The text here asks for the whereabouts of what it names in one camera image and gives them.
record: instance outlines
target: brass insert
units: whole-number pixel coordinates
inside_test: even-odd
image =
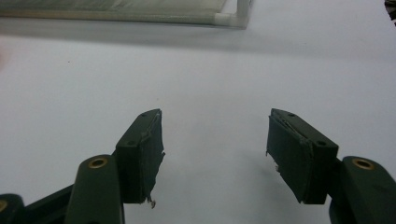
[[[0,200],[0,212],[3,212],[7,208],[8,202],[6,200]]]
[[[352,160],[353,164],[355,164],[357,167],[364,169],[364,170],[374,170],[374,165],[367,160],[363,159],[353,159]]]
[[[94,160],[91,160],[90,163],[88,164],[88,167],[92,169],[97,169],[105,166],[107,164],[107,159],[106,158],[96,158]]]

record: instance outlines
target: screw hole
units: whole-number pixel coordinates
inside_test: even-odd
[[[323,142],[323,141],[317,141],[317,143],[320,145],[320,146],[326,146],[327,144],[325,143],[325,142]]]
[[[92,169],[97,169],[105,166],[107,164],[107,159],[106,158],[98,158],[90,161],[88,166]]]
[[[352,161],[356,166],[364,170],[374,170],[374,165],[369,161],[362,159],[353,159]]]

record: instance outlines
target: white table surface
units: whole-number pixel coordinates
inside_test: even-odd
[[[157,206],[127,223],[330,223],[265,157],[271,108],[396,177],[396,29],[381,0],[255,1],[243,30],[0,18],[0,193],[25,204],[163,111]]]

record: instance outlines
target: brass screw hole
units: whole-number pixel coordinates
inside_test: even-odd
[[[8,202],[6,200],[0,200],[0,212],[3,212],[8,206]]]
[[[353,164],[355,164],[357,167],[364,169],[364,170],[374,170],[374,165],[367,161],[367,160],[362,160],[362,159],[353,159],[352,160]]]
[[[107,164],[107,159],[106,158],[97,158],[94,160],[91,160],[90,163],[88,164],[88,167],[92,169],[97,169],[105,166]]]

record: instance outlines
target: white surface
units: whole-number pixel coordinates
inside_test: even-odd
[[[395,61],[379,0],[256,1],[246,31],[2,18],[0,192],[68,186],[159,107],[157,206],[125,206],[127,223],[330,223],[265,158],[267,116],[296,113],[395,177]]]

